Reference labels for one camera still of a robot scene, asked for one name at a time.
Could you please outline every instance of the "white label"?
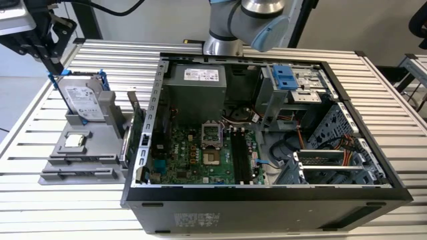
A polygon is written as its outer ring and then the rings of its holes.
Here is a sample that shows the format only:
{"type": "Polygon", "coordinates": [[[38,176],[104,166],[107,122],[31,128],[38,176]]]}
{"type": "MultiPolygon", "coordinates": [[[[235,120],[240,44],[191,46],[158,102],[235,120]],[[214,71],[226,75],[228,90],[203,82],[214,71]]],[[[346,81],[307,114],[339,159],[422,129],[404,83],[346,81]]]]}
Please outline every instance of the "white label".
{"type": "Polygon", "coordinates": [[[184,72],[184,80],[219,82],[219,71],[212,69],[188,68],[184,72]]]}
{"type": "Polygon", "coordinates": [[[220,221],[220,213],[175,213],[178,227],[216,227],[220,221]]]}
{"type": "Polygon", "coordinates": [[[104,121],[104,115],[91,88],[67,86],[66,91],[78,114],[88,121],[104,121]]]}
{"type": "Polygon", "coordinates": [[[254,117],[252,117],[252,122],[254,122],[254,123],[258,123],[258,122],[259,122],[259,119],[260,119],[260,115],[258,115],[258,114],[255,113],[255,115],[254,115],[254,117]]]}

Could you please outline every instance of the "aluminum slatted table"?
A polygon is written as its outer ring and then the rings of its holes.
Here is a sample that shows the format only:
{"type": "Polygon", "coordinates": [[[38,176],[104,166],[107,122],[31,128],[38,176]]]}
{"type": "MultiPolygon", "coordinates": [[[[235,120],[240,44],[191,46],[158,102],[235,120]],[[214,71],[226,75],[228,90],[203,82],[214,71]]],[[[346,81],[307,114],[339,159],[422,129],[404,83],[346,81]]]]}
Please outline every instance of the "aluminum slatted table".
{"type": "MultiPolygon", "coordinates": [[[[116,104],[131,110],[126,91],[136,87],[148,106],[159,53],[199,54],[198,44],[144,44],[87,40],[66,65],[74,71],[108,73],[116,104]]],[[[166,239],[427,239],[427,126],[374,67],[352,51],[275,48],[256,58],[327,61],[382,150],[410,188],[414,202],[350,232],[166,235],[166,239]]],[[[47,82],[0,145],[0,239],[142,239],[147,236],[131,210],[122,209],[123,184],[39,185],[66,126],[66,104],[47,82]]]]}

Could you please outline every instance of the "gray plastic part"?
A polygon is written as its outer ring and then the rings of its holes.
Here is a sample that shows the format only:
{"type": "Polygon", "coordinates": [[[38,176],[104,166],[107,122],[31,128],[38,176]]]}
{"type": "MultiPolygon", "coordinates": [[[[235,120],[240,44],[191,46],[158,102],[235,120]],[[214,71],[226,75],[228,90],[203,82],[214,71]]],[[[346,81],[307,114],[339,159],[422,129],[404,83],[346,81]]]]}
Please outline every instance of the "gray plastic part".
{"type": "Polygon", "coordinates": [[[104,115],[106,123],[112,126],[116,137],[123,138],[126,134],[126,129],[123,128],[126,118],[122,114],[120,107],[115,105],[115,100],[116,93],[114,91],[100,92],[98,102],[104,115]]]}
{"type": "Polygon", "coordinates": [[[108,172],[95,172],[98,179],[116,179],[118,174],[114,168],[98,168],[96,170],[108,170],[108,172]]]}
{"type": "Polygon", "coordinates": [[[127,180],[128,170],[118,164],[79,164],[74,163],[66,167],[46,165],[44,171],[70,171],[70,172],[88,172],[104,171],[110,172],[83,174],[83,175],[62,175],[60,173],[42,173],[40,185],[87,185],[87,184],[123,184],[127,180]]]}
{"type": "MultiPolygon", "coordinates": [[[[126,113],[127,129],[134,113],[126,113]]],[[[84,127],[66,125],[54,152],[48,158],[48,163],[43,171],[96,171],[98,169],[112,169],[114,173],[96,173],[94,176],[70,175],[59,176],[58,173],[42,173],[39,183],[42,185],[64,184],[122,184],[126,181],[128,170],[120,165],[119,156],[122,155],[124,140],[118,138],[112,125],[106,122],[88,122],[84,127]],[[68,134],[86,135],[83,141],[86,151],[62,153],[68,134]]]]}
{"type": "Polygon", "coordinates": [[[68,113],[66,114],[66,119],[67,119],[67,122],[74,126],[74,127],[83,127],[84,124],[82,122],[82,117],[76,114],[71,114],[70,111],[68,113]]]}
{"type": "Polygon", "coordinates": [[[40,177],[47,181],[63,181],[64,179],[59,173],[42,173],[40,177]]]}

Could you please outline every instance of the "black cable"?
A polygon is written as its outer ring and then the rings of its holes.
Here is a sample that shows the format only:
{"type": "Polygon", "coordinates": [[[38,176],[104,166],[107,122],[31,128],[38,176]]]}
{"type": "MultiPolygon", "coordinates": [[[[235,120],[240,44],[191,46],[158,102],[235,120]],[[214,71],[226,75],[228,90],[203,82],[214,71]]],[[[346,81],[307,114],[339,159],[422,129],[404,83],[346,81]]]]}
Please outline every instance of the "black cable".
{"type": "Polygon", "coordinates": [[[262,163],[262,162],[259,162],[259,164],[266,164],[266,165],[268,165],[270,167],[272,167],[274,169],[280,169],[280,167],[276,167],[276,166],[271,165],[270,163],[262,163]]]}
{"type": "Polygon", "coordinates": [[[419,83],[419,84],[418,84],[418,86],[416,86],[416,88],[415,88],[415,90],[414,90],[414,92],[412,92],[411,96],[408,96],[408,100],[407,100],[407,101],[410,101],[410,100],[412,99],[412,96],[414,96],[414,94],[415,94],[416,90],[419,89],[420,85],[422,85],[422,83],[419,83]]]}
{"type": "Polygon", "coordinates": [[[331,138],[330,140],[324,141],[324,142],[316,147],[316,150],[324,149],[326,146],[327,146],[330,143],[332,143],[332,142],[335,142],[336,140],[340,140],[340,139],[344,139],[344,137],[343,137],[343,136],[334,137],[334,138],[331,138]]]}
{"type": "Polygon", "coordinates": [[[423,106],[424,106],[424,103],[426,103],[426,100],[423,100],[423,101],[420,102],[420,105],[419,105],[418,108],[416,108],[416,112],[419,112],[419,111],[422,110],[422,108],[423,108],[423,106]]]}
{"type": "Polygon", "coordinates": [[[139,8],[139,6],[144,3],[144,1],[146,0],[139,0],[138,3],[135,3],[135,5],[124,12],[112,11],[107,7],[99,5],[94,2],[90,2],[87,0],[58,0],[58,3],[60,4],[62,2],[68,2],[68,3],[82,4],[82,5],[86,5],[86,6],[95,8],[98,10],[102,10],[103,12],[106,12],[114,16],[123,17],[123,16],[130,15],[139,8]]]}
{"type": "Polygon", "coordinates": [[[271,145],[271,147],[270,147],[270,149],[268,149],[268,154],[270,154],[270,156],[272,157],[272,159],[276,160],[276,161],[283,161],[283,160],[286,160],[286,159],[283,159],[282,157],[276,157],[276,155],[275,155],[275,153],[274,153],[275,148],[278,148],[280,145],[284,145],[284,146],[291,150],[291,152],[296,152],[298,150],[300,150],[299,148],[294,147],[294,146],[287,142],[287,140],[288,140],[288,138],[290,138],[291,136],[292,136],[291,134],[286,134],[286,135],[283,136],[283,139],[280,139],[279,141],[276,141],[276,142],[271,145]]]}

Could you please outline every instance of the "metal frame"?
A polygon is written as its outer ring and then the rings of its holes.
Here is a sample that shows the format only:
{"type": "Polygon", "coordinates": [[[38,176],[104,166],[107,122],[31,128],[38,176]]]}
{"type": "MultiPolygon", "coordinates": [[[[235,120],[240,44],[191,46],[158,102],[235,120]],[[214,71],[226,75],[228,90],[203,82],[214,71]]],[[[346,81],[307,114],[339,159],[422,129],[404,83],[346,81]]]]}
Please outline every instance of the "metal frame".
{"type": "MultiPolygon", "coordinates": [[[[111,88],[118,94],[116,104],[122,109],[131,109],[131,104],[122,99],[127,98],[123,92],[134,86],[142,107],[146,108],[159,52],[198,54],[202,47],[199,44],[170,45],[87,40],[70,57],[70,69],[90,72],[103,68],[108,73],[111,88]]],[[[255,58],[328,62],[375,141],[414,197],[410,205],[398,208],[350,232],[302,233],[298,238],[426,239],[427,137],[423,125],[419,125],[419,117],[398,103],[399,94],[384,83],[387,80],[382,74],[368,68],[352,51],[275,48],[260,53],[244,47],[244,55],[255,58]]],[[[128,238],[144,238],[146,233],[134,214],[120,209],[123,184],[48,187],[38,185],[39,173],[47,163],[44,159],[52,152],[55,137],[64,128],[64,112],[66,104],[59,102],[59,94],[52,91],[47,82],[0,145],[0,149],[7,147],[0,155],[0,173],[4,174],[0,174],[0,211],[9,211],[9,217],[4,218],[3,222],[13,222],[8,223],[13,226],[15,232],[11,236],[15,238],[17,234],[29,239],[38,238],[39,232],[43,231],[43,237],[47,238],[63,237],[64,234],[83,239],[122,238],[123,235],[128,238]]],[[[188,237],[203,239],[208,236],[203,234],[188,237]]],[[[294,239],[295,235],[288,232],[239,233],[210,234],[210,237],[222,240],[294,239]]]]}
{"type": "Polygon", "coordinates": [[[91,6],[72,2],[75,16],[80,23],[82,32],[87,39],[103,39],[102,28],[96,18],[95,10],[91,6]]]}

